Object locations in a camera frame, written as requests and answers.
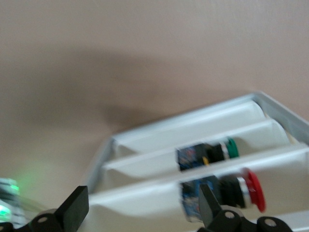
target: white foam insert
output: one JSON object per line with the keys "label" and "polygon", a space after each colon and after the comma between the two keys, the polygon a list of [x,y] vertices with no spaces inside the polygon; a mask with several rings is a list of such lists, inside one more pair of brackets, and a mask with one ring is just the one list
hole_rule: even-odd
{"label": "white foam insert", "polygon": [[203,114],[192,113],[186,120],[173,120],[169,124],[139,129],[128,136],[116,138],[114,152],[120,158],[123,155],[146,153],[166,147],[176,147],[188,140],[198,140],[205,136],[238,128],[265,118],[258,104],[248,101],[232,107]]}
{"label": "white foam insert", "polygon": [[[232,137],[241,157],[267,149],[289,145],[284,129],[273,119],[228,130],[216,135],[189,141],[187,145],[201,142],[217,143]],[[102,167],[102,180],[96,191],[111,189],[151,178],[179,172],[174,147],[107,162]]]}

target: green led light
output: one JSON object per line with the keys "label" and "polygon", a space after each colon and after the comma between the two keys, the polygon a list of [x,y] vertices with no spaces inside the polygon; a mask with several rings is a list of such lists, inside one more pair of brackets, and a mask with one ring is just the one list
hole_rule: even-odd
{"label": "green led light", "polygon": [[0,220],[1,221],[11,220],[11,211],[3,205],[0,205]]}
{"label": "green led light", "polygon": [[17,187],[16,185],[11,185],[11,188],[13,188],[13,189],[19,191],[19,187]]}

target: beige wall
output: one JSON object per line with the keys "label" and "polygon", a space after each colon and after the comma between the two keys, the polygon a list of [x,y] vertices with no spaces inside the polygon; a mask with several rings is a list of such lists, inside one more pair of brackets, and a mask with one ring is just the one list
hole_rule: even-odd
{"label": "beige wall", "polygon": [[308,120],[308,61],[307,0],[2,0],[0,176],[57,207],[116,131],[256,90]]}

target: white tray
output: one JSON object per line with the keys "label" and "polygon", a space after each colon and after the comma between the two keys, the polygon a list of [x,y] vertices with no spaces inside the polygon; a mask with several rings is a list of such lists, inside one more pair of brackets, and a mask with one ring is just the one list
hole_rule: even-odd
{"label": "white tray", "polygon": [[[175,149],[230,136],[239,158],[178,171]],[[90,211],[80,231],[197,231],[187,222],[179,183],[230,173],[258,176],[265,215],[309,229],[309,125],[263,93],[254,93],[113,136],[85,175]],[[256,207],[242,210],[251,220]]]}

